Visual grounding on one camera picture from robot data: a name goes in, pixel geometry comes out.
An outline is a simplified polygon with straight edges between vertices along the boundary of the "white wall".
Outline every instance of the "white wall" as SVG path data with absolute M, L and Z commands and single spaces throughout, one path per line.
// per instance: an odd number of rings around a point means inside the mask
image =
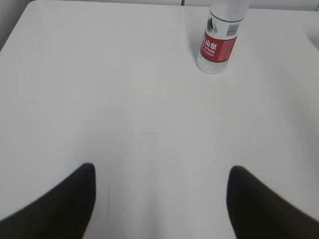
M 185 5 L 209 6 L 212 0 L 185 0 Z M 251 0 L 250 8 L 315 11 L 318 0 Z

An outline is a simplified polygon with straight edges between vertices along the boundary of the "water bottle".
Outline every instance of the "water bottle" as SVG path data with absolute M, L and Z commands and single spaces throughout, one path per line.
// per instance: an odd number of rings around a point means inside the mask
M 213 0 L 197 58 L 205 73 L 218 74 L 227 66 L 250 0 Z

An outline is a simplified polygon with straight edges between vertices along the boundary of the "bottle label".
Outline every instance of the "bottle label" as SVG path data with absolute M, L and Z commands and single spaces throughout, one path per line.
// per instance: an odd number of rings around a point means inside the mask
M 200 46 L 202 56 L 213 62 L 227 61 L 237 39 L 241 21 L 221 20 L 210 11 Z

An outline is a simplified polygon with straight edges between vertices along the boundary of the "red label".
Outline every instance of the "red label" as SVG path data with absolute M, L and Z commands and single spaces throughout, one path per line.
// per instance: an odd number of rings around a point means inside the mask
M 230 57 L 237 37 L 229 40 L 215 39 L 209 36 L 206 31 L 200 46 L 200 53 L 209 61 L 223 62 Z

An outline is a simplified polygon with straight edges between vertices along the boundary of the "table surface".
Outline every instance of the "table surface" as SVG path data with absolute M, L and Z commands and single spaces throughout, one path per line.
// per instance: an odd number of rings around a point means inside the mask
M 216 76 L 207 14 L 30 3 L 0 52 L 0 218 L 92 162 L 86 238 L 235 238 L 233 165 L 319 219 L 319 12 L 248 10 Z

